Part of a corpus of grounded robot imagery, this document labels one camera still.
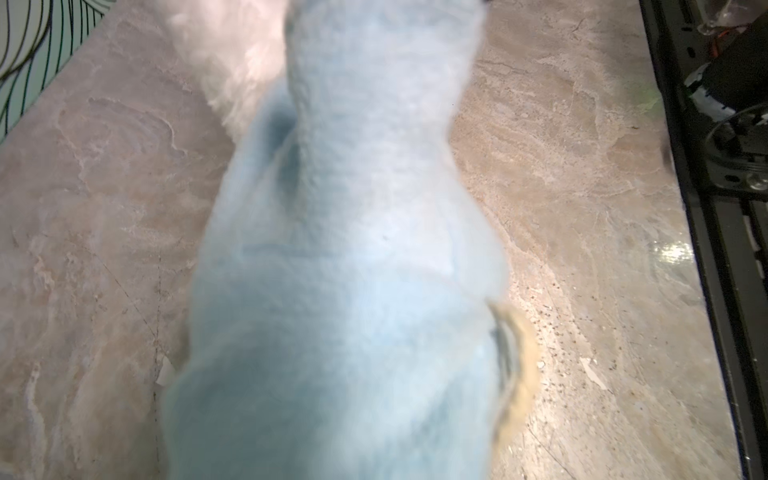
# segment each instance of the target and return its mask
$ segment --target green and white patterned surface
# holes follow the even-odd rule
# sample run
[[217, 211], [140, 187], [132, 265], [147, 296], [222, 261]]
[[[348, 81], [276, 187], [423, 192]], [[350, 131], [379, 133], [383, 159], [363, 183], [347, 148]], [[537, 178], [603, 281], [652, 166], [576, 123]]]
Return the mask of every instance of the green and white patterned surface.
[[115, 0], [0, 0], [0, 141]]

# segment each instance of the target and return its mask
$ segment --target blue fabric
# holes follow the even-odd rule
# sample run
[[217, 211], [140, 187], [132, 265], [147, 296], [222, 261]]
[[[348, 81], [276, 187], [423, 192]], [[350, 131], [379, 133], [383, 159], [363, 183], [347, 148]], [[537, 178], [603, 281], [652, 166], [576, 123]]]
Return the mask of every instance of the blue fabric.
[[296, 0], [200, 248], [170, 477], [480, 479], [503, 249], [449, 128], [480, 0]]

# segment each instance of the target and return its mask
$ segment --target black metal frame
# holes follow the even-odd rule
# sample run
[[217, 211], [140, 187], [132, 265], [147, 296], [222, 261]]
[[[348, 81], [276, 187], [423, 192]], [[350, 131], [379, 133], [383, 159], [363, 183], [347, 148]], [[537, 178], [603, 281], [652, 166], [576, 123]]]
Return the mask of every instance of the black metal frame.
[[712, 121], [684, 80], [708, 59], [686, 0], [640, 0], [680, 192], [733, 415], [743, 477], [768, 478], [768, 197], [708, 160]]

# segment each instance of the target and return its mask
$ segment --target white fluffy object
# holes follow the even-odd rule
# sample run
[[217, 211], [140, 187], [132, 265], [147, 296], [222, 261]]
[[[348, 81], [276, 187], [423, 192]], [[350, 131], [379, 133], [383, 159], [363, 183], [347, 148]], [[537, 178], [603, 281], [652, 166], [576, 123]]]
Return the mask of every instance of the white fluffy object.
[[283, 71], [289, 0], [156, 0], [174, 47], [237, 142]]

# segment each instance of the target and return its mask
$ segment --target marble surface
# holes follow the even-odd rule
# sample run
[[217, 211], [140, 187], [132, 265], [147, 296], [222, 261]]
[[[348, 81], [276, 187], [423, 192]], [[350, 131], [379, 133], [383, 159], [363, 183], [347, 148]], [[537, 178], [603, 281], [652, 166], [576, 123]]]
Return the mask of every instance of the marble surface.
[[[162, 478], [155, 382], [232, 152], [151, 0], [0, 146], [0, 479]], [[494, 0], [452, 145], [543, 351], [497, 479], [739, 478], [637, 3]]]

